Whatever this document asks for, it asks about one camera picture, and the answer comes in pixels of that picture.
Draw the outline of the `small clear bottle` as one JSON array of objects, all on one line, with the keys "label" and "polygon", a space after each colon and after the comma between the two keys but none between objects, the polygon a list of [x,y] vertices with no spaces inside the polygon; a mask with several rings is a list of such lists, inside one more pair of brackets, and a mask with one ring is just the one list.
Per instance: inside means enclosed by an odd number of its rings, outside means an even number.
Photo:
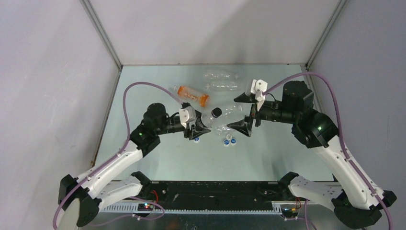
[{"label": "small clear bottle", "polygon": [[206,128],[211,128],[213,126],[213,124],[217,121],[217,119],[219,118],[219,117],[218,118],[212,117],[211,111],[207,112],[207,113],[204,113],[202,115],[201,124]]}]

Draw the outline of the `black bottle cap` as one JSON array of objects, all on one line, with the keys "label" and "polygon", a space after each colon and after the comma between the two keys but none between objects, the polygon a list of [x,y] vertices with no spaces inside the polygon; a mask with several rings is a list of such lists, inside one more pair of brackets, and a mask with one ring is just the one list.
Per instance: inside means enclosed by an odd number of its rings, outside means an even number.
[{"label": "black bottle cap", "polygon": [[218,118],[222,114],[222,110],[219,107],[214,108],[211,111],[212,117]]}]

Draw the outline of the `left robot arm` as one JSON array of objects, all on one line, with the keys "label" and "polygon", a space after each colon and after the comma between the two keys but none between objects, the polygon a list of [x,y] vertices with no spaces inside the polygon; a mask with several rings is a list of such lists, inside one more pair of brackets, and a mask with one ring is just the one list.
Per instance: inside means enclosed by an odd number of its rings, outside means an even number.
[{"label": "left robot arm", "polygon": [[113,182],[113,179],[157,147],[161,135],[182,132],[186,139],[194,140],[209,133],[221,115],[220,108],[201,113],[189,103],[182,103],[181,109],[173,115],[168,115],[161,103],[149,105],[140,124],[136,129],[127,131],[124,145],[113,156],[77,177],[68,174],[60,181],[59,206],[55,215],[59,215],[61,210],[65,213],[60,223],[53,223],[54,229],[84,227],[103,208],[125,198],[137,196],[147,199],[151,195],[150,181],[141,172],[135,172],[122,181]]}]

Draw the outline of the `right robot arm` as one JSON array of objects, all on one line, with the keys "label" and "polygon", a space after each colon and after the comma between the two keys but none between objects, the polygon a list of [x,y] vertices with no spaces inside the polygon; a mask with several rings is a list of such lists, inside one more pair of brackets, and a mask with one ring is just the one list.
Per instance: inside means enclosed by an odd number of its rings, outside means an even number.
[{"label": "right robot arm", "polygon": [[245,136],[262,121],[292,125],[293,136],[317,156],[331,170],[338,187],[312,182],[295,172],[279,180],[279,196],[284,200],[294,197],[316,202],[333,211],[347,227],[356,230],[372,226],[382,217],[396,195],[374,184],[340,141],[338,127],[326,114],[314,109],[313,92],[303,81],[284,84],[281,101],[265,99],[266,82],[253,80],[250,89],[234,99],[251,104],[244,119],[228,124]]}]

